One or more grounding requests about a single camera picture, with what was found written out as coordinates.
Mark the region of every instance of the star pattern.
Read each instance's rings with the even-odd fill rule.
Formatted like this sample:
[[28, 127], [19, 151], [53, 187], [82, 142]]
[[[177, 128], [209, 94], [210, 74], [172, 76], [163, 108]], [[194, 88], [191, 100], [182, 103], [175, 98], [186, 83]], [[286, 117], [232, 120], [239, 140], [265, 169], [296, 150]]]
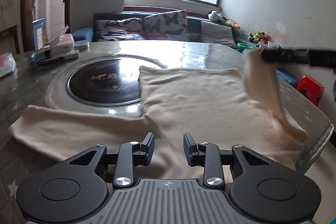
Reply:
[[12, 111], [17, 110], [21, 105], [19, 103], [16, 103], [13, 108]]
[[16, 191], [18, 189], [18, 185], [16, 185], [16, 180], [14, 180], [13, 183], [8, 185], [7, 187], [10, 190], [10, 197], [16, 198]]

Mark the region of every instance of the ribbed gray plate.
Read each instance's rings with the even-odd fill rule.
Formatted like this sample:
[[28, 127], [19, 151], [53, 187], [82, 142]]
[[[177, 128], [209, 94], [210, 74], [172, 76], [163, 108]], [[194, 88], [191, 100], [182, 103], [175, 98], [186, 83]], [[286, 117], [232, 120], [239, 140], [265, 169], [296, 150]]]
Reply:
[[257, 224], [240, 215], [219, 190], [196, 179], [141, 179], [137, 186], [116, 190], [106, 205], [78, 224]]

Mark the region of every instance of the beige towel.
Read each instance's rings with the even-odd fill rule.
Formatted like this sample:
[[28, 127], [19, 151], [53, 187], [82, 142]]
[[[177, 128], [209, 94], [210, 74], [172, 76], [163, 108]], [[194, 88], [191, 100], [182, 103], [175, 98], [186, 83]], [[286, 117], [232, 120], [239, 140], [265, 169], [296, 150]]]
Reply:
[[[258, 55], [251, 57], [251, 60], [259, 58]], [[242, 144], [295, 168], [306, 133], [295, 122], [291, 125], [286, 115], [280, 119], [274, 114], [272, 104], [266, 107], [251, 99], [245, 92], [243, 78], [235, 69], [141, 67], [140, 87], [141, 118], [29, 106], [10, 131], [16, 139], [57, 160], [97, 143], [115, 148], [124, 142], [141, 141], [147, 132], [154, 132], [152, 163], [148, 167], [137, 167], [139, 177], [201, 177], [203, 168], [187, 165], [182, 145], [184, 133], [191, 133], [196, 142], [216, 143], [221, 149]], [[272, 88], [275, 90], [269, 92], [277, 94], [277, 85]]]
[[260, 58], [262, 50], [245, 54], [244, 86], [248, 95], [260, 102], [261, 106], [272, 112], [286, 132], [293, 138], [304, 142], [307, 133], [298, 125], [282, 107], [279, 96], [278, 78], [273, 64], [265, 64]]

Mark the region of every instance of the blue sofa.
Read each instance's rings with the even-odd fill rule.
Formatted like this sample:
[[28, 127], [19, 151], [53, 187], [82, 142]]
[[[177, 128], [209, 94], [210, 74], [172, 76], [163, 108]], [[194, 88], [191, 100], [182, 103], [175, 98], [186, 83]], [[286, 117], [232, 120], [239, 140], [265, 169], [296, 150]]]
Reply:
[[[93, 16], [93, 24], [95, 25], [96, 20], [122, 20], [131, 17], [144, 18], [146, 16], [154, 14], [155, 13], [147, 13], [147, 12], [120, 12], [120, 13], [95, 14]], [[208, 19], [191, 17], [191, 16], [187, 16], [187, 21], [189, 30], [189, 41], [192, 42], [201, 42], [201, 21], [213, 22]], [[236, 44], [237, 43], [251, 44], [251, 42], [247, 40], [246, 35], [234, 29], [231, 25], [227, 25], [221, 22], [216, 23], [232, 28], [232, 34]], [[78, 30], [76, 30], [72, 35], [75, 41], [86, 39], [89, 42], [96, 42], [95, 29], [94, 27], [91, 26], [81, 27]]]

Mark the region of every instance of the window sill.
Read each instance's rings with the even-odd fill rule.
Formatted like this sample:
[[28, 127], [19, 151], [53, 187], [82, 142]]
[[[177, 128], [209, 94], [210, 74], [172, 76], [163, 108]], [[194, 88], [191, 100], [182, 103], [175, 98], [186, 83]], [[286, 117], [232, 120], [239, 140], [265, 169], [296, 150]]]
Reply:
[[171, 9], [185, 9], [197, 13], [207, 14], [215, 10], [221, 12], [221, 8], [190, 0], [124, 0], [125, 6], [152, 6]]

